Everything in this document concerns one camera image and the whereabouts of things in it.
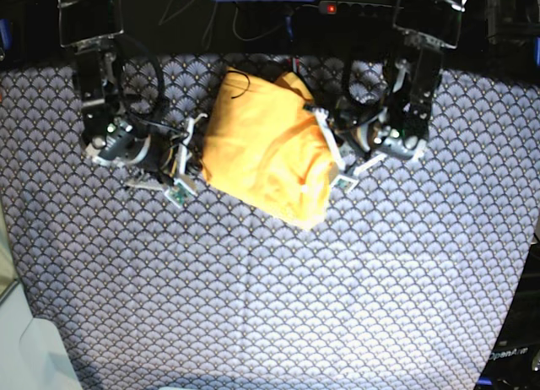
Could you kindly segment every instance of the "table surface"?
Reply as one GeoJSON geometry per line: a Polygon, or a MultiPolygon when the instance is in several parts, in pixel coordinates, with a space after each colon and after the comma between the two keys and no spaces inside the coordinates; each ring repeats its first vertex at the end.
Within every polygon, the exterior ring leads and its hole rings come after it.
{"type": "MultiPolygon", "coordinates": [[[[210,111],[227,65],[163,57],[168,121],[210,111]]],[[[343,64],[303,57],[316,95],[343,64]]],[[[155,93],[150,67],[133,90],[155,93]]],[[[183,210],[83,160],[68,68],[1,77],[0,187],[32,312],[59,328],[84,388],[472,389],[505,320],[540,200],[540,94],[446,72],[424,159],[388,159],[301,231],[197,181],[183,210]]],[[[376,97],[381,65],[357,62],[376,97]]]]}

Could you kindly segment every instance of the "gray patterned mat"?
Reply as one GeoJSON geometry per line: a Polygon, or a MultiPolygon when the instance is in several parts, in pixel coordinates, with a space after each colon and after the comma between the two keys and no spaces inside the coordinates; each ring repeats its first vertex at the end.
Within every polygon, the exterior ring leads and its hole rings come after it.
{"type": "MultiPolygon", "coordinates": [[[[227,64],[164,58],[171,122],[211,110],[227,64]]],[[[318,92],[343,64],[302,59],[318,92]]],[[[380,93],[358,63],[353,91],[380,93]]],[[[153,93],[149,65],[130,82],[153,93]]],[[[81,159],[68,68],[4,73],[0,187],[33,313],[85,389],[472,389],[526,259],[540,198],[540,96],[445,73],[418,164],[387,160],[327,220],[291,228],[213,189],[184,211],[81,159]]]]}

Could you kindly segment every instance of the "yellow cloth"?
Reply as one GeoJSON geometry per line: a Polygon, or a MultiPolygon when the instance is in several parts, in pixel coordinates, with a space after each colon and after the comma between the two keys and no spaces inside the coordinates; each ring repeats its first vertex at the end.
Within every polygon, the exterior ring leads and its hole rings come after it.
{"type": "Polygon", "coordinates": [[[334,163],[315,117],[303,110],[313,97],[294,73],[272,84],[230,71],[204,140],[204,178],[292,225],[312,228],[325,218],[334,163]]]}

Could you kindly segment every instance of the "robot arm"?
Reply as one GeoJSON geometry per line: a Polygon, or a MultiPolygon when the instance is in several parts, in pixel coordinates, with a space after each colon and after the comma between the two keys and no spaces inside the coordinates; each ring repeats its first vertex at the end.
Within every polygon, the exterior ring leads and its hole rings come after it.
{"type": "Polygon", "coordinates": [[[402,48],[386,63],[386,94],[371,106],[342,100],[330,119],[358,156],[414,160],[424,154],[444,50],[457,46],[466,2],[397,0],[393,25],[402,33],[402,48]]]}
{"type": "Polygon", "coordinates": [[[176,142],[186,136],[160,124],[169,109],[164,75],[157,58],[124,35],[122,0],[58,0],[58,4],[61,43],[74,55],[73,84],[82,101],[86,154],[99,165],[136,166],[172,186],[180,147],[176,142]],[[158,97],[147,113],[135,112],[131,105],[137,96],[123,90],[120,41],[138,47],[154,67],[158,97]]]}

